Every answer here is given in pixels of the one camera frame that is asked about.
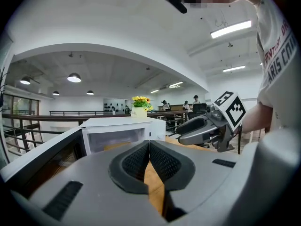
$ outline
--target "white cabinet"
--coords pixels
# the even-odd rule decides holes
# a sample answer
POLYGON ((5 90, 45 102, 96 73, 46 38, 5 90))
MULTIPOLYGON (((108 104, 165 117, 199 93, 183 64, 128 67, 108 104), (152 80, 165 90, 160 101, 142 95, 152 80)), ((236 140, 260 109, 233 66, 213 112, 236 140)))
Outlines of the white cabinet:
POLYGON ((87 155, 105 146, 140 140, 165 141, 165 121, 150 117, 90 118, 80 125, 87 155))

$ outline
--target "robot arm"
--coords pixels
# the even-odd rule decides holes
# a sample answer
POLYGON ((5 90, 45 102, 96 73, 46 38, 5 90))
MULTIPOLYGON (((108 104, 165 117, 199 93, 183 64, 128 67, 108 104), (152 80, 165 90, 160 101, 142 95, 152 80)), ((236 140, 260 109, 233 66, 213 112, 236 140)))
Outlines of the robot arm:
POLYGON ((234 131, 246 115, 246 109, 237 93, 226 91, 212 105, 206 114, 193 118, 176 130, 183 145, 211 142, 218 152, 234 149, 230 140, 234 131))

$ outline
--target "person's arm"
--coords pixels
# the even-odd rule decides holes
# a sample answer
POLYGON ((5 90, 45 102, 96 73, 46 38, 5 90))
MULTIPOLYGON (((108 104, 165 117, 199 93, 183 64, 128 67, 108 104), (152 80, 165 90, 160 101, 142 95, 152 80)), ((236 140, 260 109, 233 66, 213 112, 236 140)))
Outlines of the person's arm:
POLYGON ((272 122, 273 108, 258 103, 243 119, 243 133, 264 129, 272 122))

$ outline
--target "wooden surface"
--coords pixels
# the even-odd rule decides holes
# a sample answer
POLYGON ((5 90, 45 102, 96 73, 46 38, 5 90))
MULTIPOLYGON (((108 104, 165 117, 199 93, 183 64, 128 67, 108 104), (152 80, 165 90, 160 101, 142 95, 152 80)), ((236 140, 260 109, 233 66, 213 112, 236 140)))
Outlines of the wooden surface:
MULTIPOLYGON (((176 139, 172 139, 170 137, 165 137, 165 141, 178 145, 183 146, 191 149, 196 150, 204 150, 204 151, 212 151, 207 148, 202 148, 197 145, 182 145, 176 139)), ((110 150, 112 148, 126 145, 124 144, 116 144, 114 146, 106 146, 105 150, 110 150)), ((144 183, 149 186, 149 200, 150 203, 156 208, 160 215, 162 215, 163 210, 163 200, 164 200, 164 184, 159 178, 158 174, 156 173, 154 167, 152 166, 151 162, 146 167, 145 176, 144 176, 144 183)))

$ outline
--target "person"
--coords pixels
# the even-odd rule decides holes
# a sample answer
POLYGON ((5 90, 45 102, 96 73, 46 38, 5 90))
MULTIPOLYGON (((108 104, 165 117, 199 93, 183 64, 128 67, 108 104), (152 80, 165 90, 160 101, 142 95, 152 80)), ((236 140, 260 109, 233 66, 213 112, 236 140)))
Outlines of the person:
POLYGON ((190 107, 189 107, 189 104, 188 104, 187 100, 185 100, 185 103, 183 104, 183 109, 185 109, 186 111, 190 110, 190 107))
POLYGON ((130 114, 131 113, 131 109, 126 105, 125 109, 124 109, 124 113, 125 114, 130 114))
MULTIPOLYGON (((183 0, 185 3, 232 3, 238 0, 183 0)), ((243 119, 243 132, 271 126, 271 130, 298 126, 301 55, 292 29, 273 0, 246 0, 258 16, 256 44, 263 80, 257 105, 243 119)))
POLYGON ((168 103, 166 102, 166 100, 163 100, 162 103, 163 103, 163 111, 165 111, 165 110, 170 110, 169 105, 168 105, 168 103))
POLYGON ((198 100, 198 96, 197 95, 195 95, 194 96, 194 102, 193 102, 193 105, 194 104, 200 104, 201 102, 198 100))

